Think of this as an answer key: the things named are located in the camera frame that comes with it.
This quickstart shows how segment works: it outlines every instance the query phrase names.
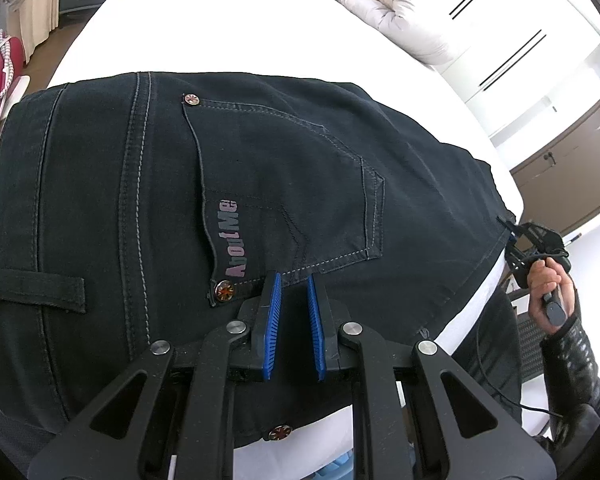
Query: blue gripper pad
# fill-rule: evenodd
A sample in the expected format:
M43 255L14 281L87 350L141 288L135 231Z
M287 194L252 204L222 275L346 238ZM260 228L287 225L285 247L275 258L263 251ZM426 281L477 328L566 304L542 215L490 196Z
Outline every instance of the blue gripper pad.
M273 365L276 359L276 342L278 341L278 323L280 322L280 306L282 305L282 277L276 273L276 279L273 283L271 293L271 304L269 307L269 316L267 317L267 327L264 333L264 362L262 364L262 373L266 381L271 378Z
M309 276L306 288L307 302L309 304L309 321L311 323L311 337L314 340L314 362L315 371L318 372L318 380L323 381L327 372L327 363L324 358L324 332L320 320L320 307L318 297L315 293L314 277Z

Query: curtain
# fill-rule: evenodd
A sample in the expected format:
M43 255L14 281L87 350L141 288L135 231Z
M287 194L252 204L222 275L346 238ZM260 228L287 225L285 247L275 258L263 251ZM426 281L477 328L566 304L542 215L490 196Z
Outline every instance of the curtain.
M35 48L58 26L59 0L24 0L18 9L8 11L8 34L22 40L26 62Z

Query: door handle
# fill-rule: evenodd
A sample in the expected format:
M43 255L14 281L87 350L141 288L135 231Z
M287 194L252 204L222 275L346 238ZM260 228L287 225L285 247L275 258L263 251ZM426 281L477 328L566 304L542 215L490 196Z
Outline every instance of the door handle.
M557 164L556 161L555 161L554 154L552 152L545 153L543 158L544 158L544 160L551 159L551 163L552 163L551 166L552 167Z

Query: white duvet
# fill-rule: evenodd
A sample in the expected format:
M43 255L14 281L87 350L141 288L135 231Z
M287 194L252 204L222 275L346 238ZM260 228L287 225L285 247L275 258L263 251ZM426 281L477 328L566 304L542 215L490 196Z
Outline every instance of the white duvet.
M444 64L458 53L453 21L426 0L337 1L423 63Z

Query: metal screw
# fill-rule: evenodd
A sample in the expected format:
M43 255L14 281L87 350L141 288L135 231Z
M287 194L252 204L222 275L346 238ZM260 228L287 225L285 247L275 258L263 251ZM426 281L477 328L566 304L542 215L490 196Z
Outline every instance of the metal screw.
M195 106L200 104L200 98L194 94L187 94L184 96L184 102L190 106Z
M438 351L438 345L433 341L420 341L418 343L418 350L424 355L433 355Z
M247 330L247 326L239 319L236 319L227 323L226 330L229 334L241 334Z
M353 321L349 321L342 326L342 331L349 335L360 335L362 334L362 325Z
M150 348L152 354L162 355L166 354L171 349L171 345L168 341L163 341L160 339L160 341L154 341Z

